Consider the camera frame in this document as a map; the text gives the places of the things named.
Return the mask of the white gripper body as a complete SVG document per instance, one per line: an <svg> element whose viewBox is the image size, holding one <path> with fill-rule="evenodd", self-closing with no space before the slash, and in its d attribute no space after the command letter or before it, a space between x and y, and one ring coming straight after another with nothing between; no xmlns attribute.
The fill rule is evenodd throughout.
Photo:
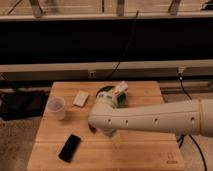
<svg viewBox="0 0 213 171"><path fill-rule="evenodd" d="M109 137L115 146L121 145L121 136L116 130L103 130L103 134Z"/></svg>

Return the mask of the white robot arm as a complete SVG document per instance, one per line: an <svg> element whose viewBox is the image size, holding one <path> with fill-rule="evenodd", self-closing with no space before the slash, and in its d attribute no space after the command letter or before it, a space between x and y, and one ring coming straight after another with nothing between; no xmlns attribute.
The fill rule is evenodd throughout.
<svg viewBox="0 0 213 171"><path fill-rule="evenodd" d="M213 137L213 99L194 99L151 106L120 108L128 84L100 89L88 123L112 137L117 130L202 135Z"/></svg>

